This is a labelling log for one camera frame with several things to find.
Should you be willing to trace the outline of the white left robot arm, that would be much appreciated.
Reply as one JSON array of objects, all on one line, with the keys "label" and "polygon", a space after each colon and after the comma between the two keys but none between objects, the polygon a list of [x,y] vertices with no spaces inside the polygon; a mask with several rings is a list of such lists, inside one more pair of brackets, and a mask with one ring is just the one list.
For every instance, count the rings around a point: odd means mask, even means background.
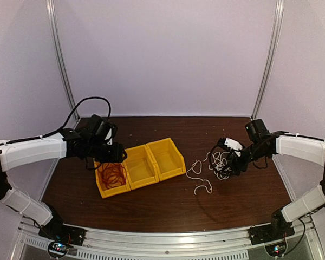
[{"label": "white left robot arm", "polygon": [[0,203],[30,218],[46,235],[61,241],[67,228],[56,210],[11,185],[7,171],[51,159],[93,158],[100,164],[122,163],[127,158],[123,144],[113,139],[117,126],[92,115],[78,129],[61,127],[53,133],[19,140],[0,141]]}]

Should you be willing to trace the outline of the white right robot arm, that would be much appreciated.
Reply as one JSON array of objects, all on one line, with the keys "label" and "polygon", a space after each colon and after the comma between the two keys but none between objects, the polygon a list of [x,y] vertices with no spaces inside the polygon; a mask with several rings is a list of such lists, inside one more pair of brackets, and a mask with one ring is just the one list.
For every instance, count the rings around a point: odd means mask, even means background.
[{"label": "white right robot arm", "polygon": [[250,121],[245,129],[251,141],[248,146],[231,138],[220,141],[229,152],[223,172],[238,176],[250,163],[274,158],[286,187],[295,196],[272,214],[266,232],[278,239],[292,222],[325,207],[325,138],[270,132],[261,119]]}]

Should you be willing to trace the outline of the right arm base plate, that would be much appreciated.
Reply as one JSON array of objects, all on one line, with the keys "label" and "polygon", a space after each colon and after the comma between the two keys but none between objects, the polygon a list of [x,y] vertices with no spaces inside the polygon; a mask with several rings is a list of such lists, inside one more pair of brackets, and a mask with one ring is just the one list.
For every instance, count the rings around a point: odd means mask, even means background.
[{"label": "right arm base plate", "polygon": [[283,230],[274,230],[272,224],[263,226],[251,226],[248,229],[249,238],[252,245],[277,241],[295,234],[293,227],[287,227]]}]

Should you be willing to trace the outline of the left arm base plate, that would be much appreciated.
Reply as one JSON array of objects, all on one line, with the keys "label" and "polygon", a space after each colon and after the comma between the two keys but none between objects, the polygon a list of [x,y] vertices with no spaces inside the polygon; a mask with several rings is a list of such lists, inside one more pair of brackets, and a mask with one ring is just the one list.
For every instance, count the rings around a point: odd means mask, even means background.
[{"label": "left arm base plate", "polygon": [[37,225],[39,235],[67,245],[82,246],[86,230],[80,227],[65,225],[62,220],[53,218],[46,225]]}]

